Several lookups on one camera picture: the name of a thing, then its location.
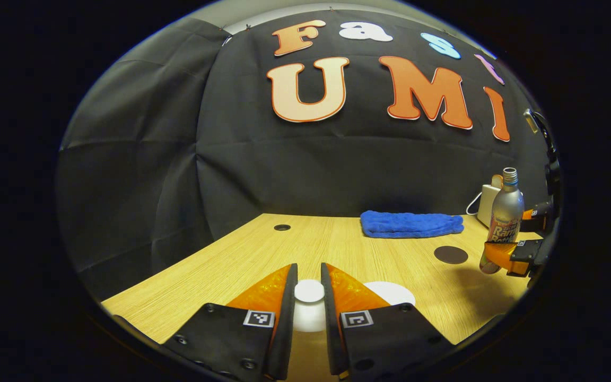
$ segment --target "white circle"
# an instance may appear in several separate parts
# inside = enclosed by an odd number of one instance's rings
[[[301,280],[294,288],[294,296],[301,302],[316,302],[325,297],[325,287],[317,280]]]
[[[371,292],[378,294],[388,304],[397,305],[409,302],[409,304],[416,305],[414,295],[402,285],[389,283],[388,281],[371,281],[371,283],[364,283],[364,286],[369,288]]]

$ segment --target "table surface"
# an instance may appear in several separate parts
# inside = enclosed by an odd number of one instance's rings
[[[463,215],[460,234],[426,239],[371,239],[360,218],[264,213],[197,253],[134,285],[102,305],[164,343],[206,302],[225,305],[282,266],[297,263],[299,280],[320,280],[329,263],[357,280],[390,281],[408,288],[416,308],[451,343],[458,343],[494,315],[509,310],[527,290],[528,278],[485,275],[478,268],[487,227]],[[278,231],[275,225],[291,229]],[[517,240],[540,239],[520,232]],[[437,247],[463,249],[468,260],[447,264]],[[337,380],[329,374],[325,332],[294,332],[288,380]]]

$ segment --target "screw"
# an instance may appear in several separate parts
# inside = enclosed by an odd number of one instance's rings
[[[256,368],[256,362],[254,360],[244,358],[244,360],[242,360],[242,367],[247,370],[253,370]]]
[[[174,338],[176,338],[176,341],[178,341],[180,345],[187,345],[187,339],[185,339],[184,336],[181,336],[180,334],[176,334]]]

